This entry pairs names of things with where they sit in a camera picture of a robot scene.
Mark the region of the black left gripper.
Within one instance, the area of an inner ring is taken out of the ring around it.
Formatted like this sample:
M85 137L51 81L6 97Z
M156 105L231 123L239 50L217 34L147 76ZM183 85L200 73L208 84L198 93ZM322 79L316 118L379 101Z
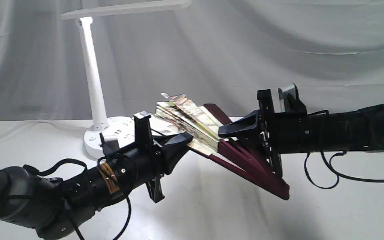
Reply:
M160 179L170 175L179 160L189 151L194 137L187 132L155 136L150 127L151 114L143 111L133 116L133 130L126 132L130 140L114 154L97 161L97 169L114 199L126 199L138 186L145 184L149 197L158 203L164 199Z

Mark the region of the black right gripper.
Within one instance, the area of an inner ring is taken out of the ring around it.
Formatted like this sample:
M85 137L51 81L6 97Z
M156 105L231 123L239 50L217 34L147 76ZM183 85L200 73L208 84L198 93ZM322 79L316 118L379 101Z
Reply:
M264 143L269 147L270 163L276 176L282 177L281 154L312 152L310 119L308 114L276 113L273 108L271 89L257 91L257 100L260 111L254 110L235 122L219 127L218 136L235 137L254 157L267 157L248 139L257 137L263 130Z

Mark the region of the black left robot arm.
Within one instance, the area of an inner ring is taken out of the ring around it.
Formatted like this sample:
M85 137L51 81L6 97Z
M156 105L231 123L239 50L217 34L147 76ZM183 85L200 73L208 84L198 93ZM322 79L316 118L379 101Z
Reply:
M100 132L103 156L91 169L72 158L45 171L30 165L1 169L0 221L33 229L44 240L59 240L72 232L83 240L82 223L97 211L126 201L126 222L114 237L119 239L131 219L131 192L144 184L153 202L163 200L161 178L172 173L193 141L187 132L164 135L152 129L150 119L146 111L133 116L134 139L123 147L117 135Z

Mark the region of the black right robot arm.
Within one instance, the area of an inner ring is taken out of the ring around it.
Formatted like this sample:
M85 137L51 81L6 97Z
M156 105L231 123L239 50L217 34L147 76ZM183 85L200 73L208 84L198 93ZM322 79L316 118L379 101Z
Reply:
M344 113L307 112L297 86L278 89L276 112L270 89L257 92L259 109L218 129L221 138L248 138L282 173L281 154L308 152L384 152L384 104Z

